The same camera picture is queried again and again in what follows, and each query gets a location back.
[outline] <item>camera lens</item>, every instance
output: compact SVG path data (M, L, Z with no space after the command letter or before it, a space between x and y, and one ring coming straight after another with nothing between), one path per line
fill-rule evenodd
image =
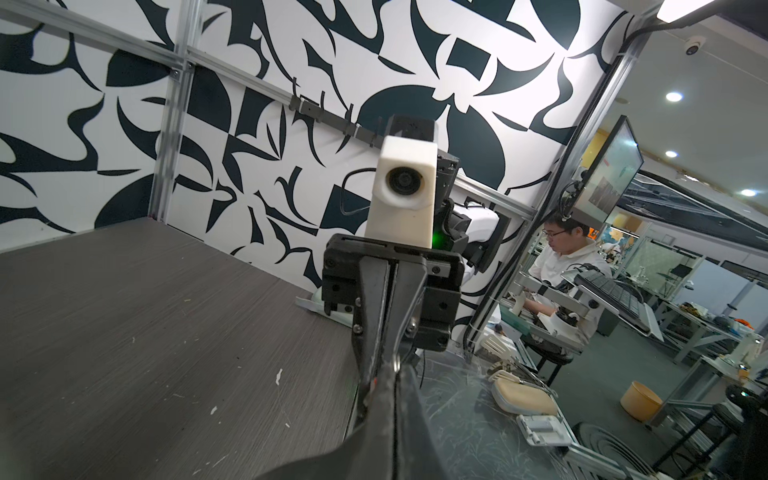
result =
M389 172L389 187L396 194L413 195L422 186L422 176L409 167L393 168Z

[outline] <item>white camera housing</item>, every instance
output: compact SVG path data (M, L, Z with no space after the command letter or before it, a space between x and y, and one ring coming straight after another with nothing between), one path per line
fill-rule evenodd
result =
M686 55L695 55L701 47L704 46L704 43L707 41L705 37L702 37L700 35L696 35L695 37L688 38L688 40L685 42L685 54Z
M400 167L413 169L420 176L419 188L412 194L399 194L390 185L390 173ZM365 236L432 248L436 177L436 143L392 135L384 137Z

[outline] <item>security camera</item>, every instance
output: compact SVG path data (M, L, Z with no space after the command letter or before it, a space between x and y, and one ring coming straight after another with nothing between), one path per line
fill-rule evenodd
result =
M436 141L434 121L390 118L373 179L367 238L432 247Z
M685 54L693 55L697 53L706 41L706 38L700 36L688 38L688 41L685 42Z

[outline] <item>gray table surface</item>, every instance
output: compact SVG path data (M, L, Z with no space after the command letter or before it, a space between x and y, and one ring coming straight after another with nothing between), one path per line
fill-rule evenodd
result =
M455 480L573 478L555 449L530 446L514 417L496 405L485 378L488 363L475 359L468 365L446 351L426 352L425 364L425 414Z
M297 295L149 219L3 253L0 478L251 479L335 448L349 329Z

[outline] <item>ceiling light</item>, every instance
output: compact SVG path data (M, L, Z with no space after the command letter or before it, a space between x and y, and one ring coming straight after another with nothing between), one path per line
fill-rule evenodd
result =
M663 22L674 22L678 18L684 17L689 13L711 3L713 0L664 0L661 4L657 18Z

